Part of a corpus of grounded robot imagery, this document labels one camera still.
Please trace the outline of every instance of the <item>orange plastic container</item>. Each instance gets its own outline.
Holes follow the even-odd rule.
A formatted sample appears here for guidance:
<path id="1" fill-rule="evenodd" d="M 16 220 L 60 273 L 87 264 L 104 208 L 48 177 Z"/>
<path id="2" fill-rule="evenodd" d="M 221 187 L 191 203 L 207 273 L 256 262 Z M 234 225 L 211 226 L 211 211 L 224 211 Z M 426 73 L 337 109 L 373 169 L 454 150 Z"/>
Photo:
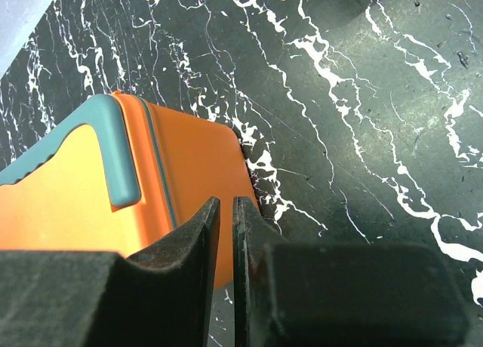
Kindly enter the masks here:
<path id="1" fill-rule="evenodd" d="M 131 95 L 93 96 L 0 172 L 0 248 L 129 256 L 216 196 L 217 287 L 232 279 L 237 195 L 256 204 L 228 127 Z"/>

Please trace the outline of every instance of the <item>black and white marble tabletop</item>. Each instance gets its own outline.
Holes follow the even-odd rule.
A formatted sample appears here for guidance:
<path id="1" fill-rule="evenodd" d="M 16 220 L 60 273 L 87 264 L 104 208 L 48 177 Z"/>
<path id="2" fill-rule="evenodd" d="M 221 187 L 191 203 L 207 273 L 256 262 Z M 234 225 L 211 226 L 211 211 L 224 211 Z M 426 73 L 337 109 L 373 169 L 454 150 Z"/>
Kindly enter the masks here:
<path id="1" fill-rule="evenodd" d="M 429 245 L 483 345 L 482 1 L 53 0 L 0 82 L 0 169 L 96 93 L 227 124 L 283 235 Z"/>

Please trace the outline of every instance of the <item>small debris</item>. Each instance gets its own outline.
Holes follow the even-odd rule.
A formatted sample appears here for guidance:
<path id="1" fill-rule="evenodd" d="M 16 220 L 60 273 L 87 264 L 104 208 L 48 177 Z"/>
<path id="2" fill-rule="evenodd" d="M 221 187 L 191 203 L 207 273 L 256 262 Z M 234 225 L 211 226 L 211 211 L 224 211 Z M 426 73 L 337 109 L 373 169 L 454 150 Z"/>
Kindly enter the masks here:
<path id="1" fill-rule="evenodd" d="M 463 54 L 462 51 L 458 51 L 456 55 L 458 56 L 458 58 L 460 58 L 461 65 L 468 69 L 468 56 Z"/>

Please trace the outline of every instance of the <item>teal gasket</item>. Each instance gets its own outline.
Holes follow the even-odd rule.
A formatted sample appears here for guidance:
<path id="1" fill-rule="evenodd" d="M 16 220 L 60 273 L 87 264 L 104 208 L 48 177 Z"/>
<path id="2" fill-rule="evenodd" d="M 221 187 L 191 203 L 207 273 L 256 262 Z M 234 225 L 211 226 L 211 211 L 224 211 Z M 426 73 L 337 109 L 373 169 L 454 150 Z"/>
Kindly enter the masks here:
<path id="1" fill-rule="evenodd" d="M 0 172 L 0 186 L 13 185 L 56 154 L 77 127 L 88 124 L 96 132 L 103 159 L 109 199 L 114 207 L 126 207 L 141 199 L 128 135 L 117 101 L 107 94 L 86 100 L 49 134 Z"/>
<path id="2" fill-rule="evenodd" d="M 149 132 L 151 133 L 151 140 L 152 140 L 152 144 L 154 145 L 156 161 L 158 162 L 158 169 L 159 169 L 159 173 L 161 175 L 161 181 L 163 183 L 163 189 L 165 190 L 166 202 L 168 204 L 168 212 L 169 212 L 169 216 L 171 218 L 171 224 L 172 224 L 173 229 L 174 229 L 174 228 L 177 227 L 176 214 L 174 213 L 174 206 L 173 206 L 173 201 L 171 200 L 171 194 L 170 194 L 170 191 L 169 191 L 169 188 L 168 188 L 168 181 L 167 181 L 167 178 L 166 178 L 166 172 L 165 172 L 165 168 L 163 166 L 161 153 L 159 152 L 158 139 L 156 138 L 156 132 L 154 131 L 154 126 L 152 124 L 151 111 L 149 111 L 149 107 L 148 107 L 148 105 L 146 104 L 146 101 L 143 98 L 137 97 L 137 99 L 143 105 L 144 112 L 146 113 L 146 118 L 148 120 Z"/>

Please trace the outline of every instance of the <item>orange cooler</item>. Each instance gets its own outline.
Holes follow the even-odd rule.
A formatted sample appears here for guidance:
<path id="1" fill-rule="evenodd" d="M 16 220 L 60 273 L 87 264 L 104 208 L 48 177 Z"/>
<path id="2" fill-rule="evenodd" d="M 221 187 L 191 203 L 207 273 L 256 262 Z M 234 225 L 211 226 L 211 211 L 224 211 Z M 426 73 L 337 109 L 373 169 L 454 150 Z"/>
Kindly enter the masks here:
<path id="1" fill-rule="evenodd" d="M 228 127 L 98 94 L 0 172 L 0 248 L 129 256 L 216 196 L 219 287 L 232 279 L 232 201 L 242 195 L 257 204 Z"/>

